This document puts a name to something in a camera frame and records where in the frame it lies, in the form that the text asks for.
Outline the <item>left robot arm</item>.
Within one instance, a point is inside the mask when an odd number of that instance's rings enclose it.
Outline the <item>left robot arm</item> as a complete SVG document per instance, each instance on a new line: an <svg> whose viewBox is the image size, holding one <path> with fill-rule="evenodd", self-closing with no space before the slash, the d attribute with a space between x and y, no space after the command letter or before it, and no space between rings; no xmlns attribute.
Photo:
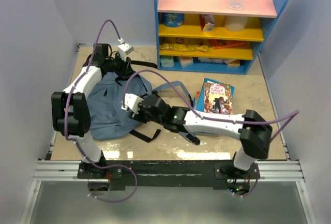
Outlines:
<svg viewBox="0 0 331 224"><path fill-rule="evenodd" d="M108 169L103 152L90 132L91 116L87 97L109 72L116 73L122 79L132 75L131 60L128 58L132 51L132 45L123 41L115 51L109 44L94 44L92 54L82 65L79 75L67 88L51 96L54 130L74 143L82 158L79 172L93 178L105 177Z"/></svg>

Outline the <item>blue student backpack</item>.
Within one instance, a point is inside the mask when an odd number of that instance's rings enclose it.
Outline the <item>blue student backpack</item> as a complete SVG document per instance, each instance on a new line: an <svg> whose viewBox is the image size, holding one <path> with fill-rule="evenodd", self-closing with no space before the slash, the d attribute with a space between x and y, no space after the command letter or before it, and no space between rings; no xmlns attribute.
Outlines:
<svg viewBox="0 0 331 224"><path fill-rule="evenodd" d="M106 74L94 86L87 98L91 116L90 132L92 137L96 140L105 141L131 134L146 143L152 142L158 137L161 130L157 129L152 138L135 130L140 123L131 119L128 113L121 109L127 80L117 80L116 77L115 73ZM152 89L151 83L138 75L130 82L127 93L133 93L144 98L152 92L158 93L167 88L170 88L170 85L165 83ZM193 144L200 144L200 139L190 132L181 131L179 134Z"/></svg>

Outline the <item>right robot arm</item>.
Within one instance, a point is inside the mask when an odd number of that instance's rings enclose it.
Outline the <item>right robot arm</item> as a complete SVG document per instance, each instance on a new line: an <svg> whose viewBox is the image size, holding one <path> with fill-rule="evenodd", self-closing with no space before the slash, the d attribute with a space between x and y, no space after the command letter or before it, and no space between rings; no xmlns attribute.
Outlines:
<svg viewBox="0 0 331 224"><path fill-rule="evenodd" d="M226 136L240 141L231 165L220 168L228 177L245 177L256 160L268 158L272 127L254 110L245 114L222 115L196 111L193 108L172 107L157 94L139 97L126 94L124 107L129 116L139 122L154 122L174 133L184 133L195 144L196 133Z"/></svg>

